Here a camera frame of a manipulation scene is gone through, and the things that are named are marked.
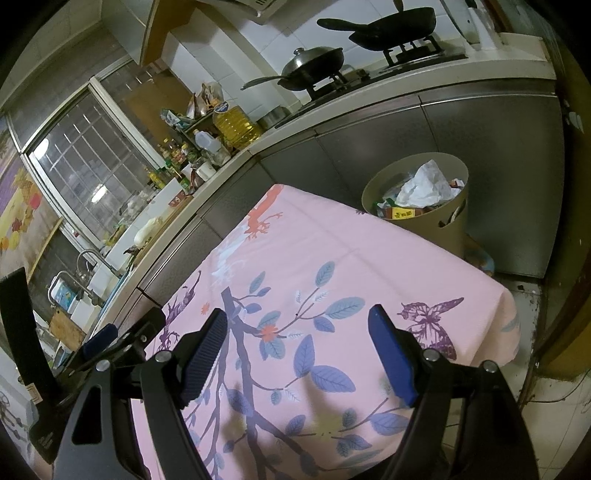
frying pan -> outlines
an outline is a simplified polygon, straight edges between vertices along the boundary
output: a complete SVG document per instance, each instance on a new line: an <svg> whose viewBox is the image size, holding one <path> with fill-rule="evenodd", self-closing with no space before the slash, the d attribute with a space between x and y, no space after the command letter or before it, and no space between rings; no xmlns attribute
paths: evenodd
<svg viewBox="0 0 591 480"><path fill-rule="evenodd" d="M325 78L338 75L345 63L342 48L316 47L310 50L298 48L295 57L283 68L281 75L262 77L246 82L241 90L261 83L279 80L279 85L293 92L309 90Z"/></svg>
<svg viewBox="0 0 591 480"><path fill-rule="evenodd" d="M322 28L352 31L350 41L362 48L384 51L433 33L437 19L431 7L411 8L380 18L370 24L355 24L336 18L321 18L316 23Z"/></svg>

gas stove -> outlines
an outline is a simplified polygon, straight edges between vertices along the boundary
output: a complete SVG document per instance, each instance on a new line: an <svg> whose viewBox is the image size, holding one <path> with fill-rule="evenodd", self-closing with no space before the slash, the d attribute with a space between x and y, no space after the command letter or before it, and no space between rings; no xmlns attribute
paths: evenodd
<svg viewBox="0 0 591 480"><path fill-rule="evenodd" d="M412 48L404 49L401 53L396 55L396 61L391 58L390 52L391 51L384 52L388 62L387 67L372 72L357 70L357 75L353 79L347 79L344 76L339 75L337 79L327 85L319 87L316 90L310 89L309 94L312 100L303 105L297 112L286 116L276 124L275 128L279 128L286 123L301 117L305 113L308 113L319 106L325 105L347 93L371 85L372 83L379 82L380 80L400 75L401 73L410 72L412 70L422 69L423 67L467 58L463 48L448 48L444 50L440 48L434 40L430 45L422 45L418 47L412 45Z"/></svg>

cabinet door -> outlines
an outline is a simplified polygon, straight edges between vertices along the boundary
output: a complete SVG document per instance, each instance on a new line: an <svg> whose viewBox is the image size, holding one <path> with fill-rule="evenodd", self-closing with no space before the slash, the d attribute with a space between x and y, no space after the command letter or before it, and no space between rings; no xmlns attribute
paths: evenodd
<svg viewBox="0 0 591 480"><path fill-rule="evenodd" d="M206 222L195 217L160 256L138 288L164 305L221 241Z"/></svg>
<svg viewBox="0 0 591 480"><path fill-rule="evenodd" d="M276 183L360 207L336 171L326 152L315 138L310 138L279 152L261 154L261 165Z"/></svg>
<svg viewBox="0 0 591 480"><path fill-rule="evenodd" d="M370 106L316 129L357 202L368 181L392 162L415 153L437 151L418 97Z"/></svg>
<svg viewBox="0 0 591 480"><path fill-rule="evenodd" d="M255 164L232 184L223 187L212 203L203 206L199 215L222 238L238 225L252 207L273 186L272 178Z"/></svg>
<svg viewBox="0 0 591 480"><path fill-rule="evenodd" d="M543 277L564 183L558 99L482 96L424 109L440 151L468 167L468 233L498 271Z"/></svg>
<svg viewBox="0 0 591 480"><path fill-rule="evenodd" d="M134 290L113 322L119 329L119 336L123 335L135 322L154 307L160 308L160 305L156 305L139 290Z"/></svg>

range hood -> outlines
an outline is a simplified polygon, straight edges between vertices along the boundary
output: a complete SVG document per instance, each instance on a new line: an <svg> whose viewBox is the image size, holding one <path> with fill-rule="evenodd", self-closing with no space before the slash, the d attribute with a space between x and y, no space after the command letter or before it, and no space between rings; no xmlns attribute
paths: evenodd
<svg viewBox="0 0 591 480"><path fill-rule="evenodd" d="M198 0L219 10L233 12L260 25L279 10L287 0Z"/></svg>

screw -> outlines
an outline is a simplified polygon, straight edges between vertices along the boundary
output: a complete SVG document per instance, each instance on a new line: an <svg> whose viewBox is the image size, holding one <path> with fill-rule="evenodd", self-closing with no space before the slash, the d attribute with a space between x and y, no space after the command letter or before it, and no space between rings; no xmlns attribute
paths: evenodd
<svg viewBox="0 0 591 480"><path fill-rule="evenodd" d="M499 369L499 366L492 360L484 360L482 366L484 367L485 372L489 372L490 374L495 373Z"/></svg>
<svg viewBox="0 0 591 480"><path fill-rule="evenodd" d="M168 362L172 357L173 357L172 352L170 352L168 350L162 350L161 352L158 352L156 354L156 361L159 364L163 364L163 363Z"/></svg>
<svg viewBox="0 0 591 480"><path fill-rule="evenodd" d="M432 348L427 348L423 352L423 357L428 362L436 362L437 360L439 360L440 354L437 350L434 350Z"/></svg>
<svg viewBox="0 0 591 480"><path fill-rule="evenodd" d="M99 372L104 372L104 371L108 370L110 366L111 366L111 362L109 362L108 360L100 360L96 364L96 369Z"/></svg>

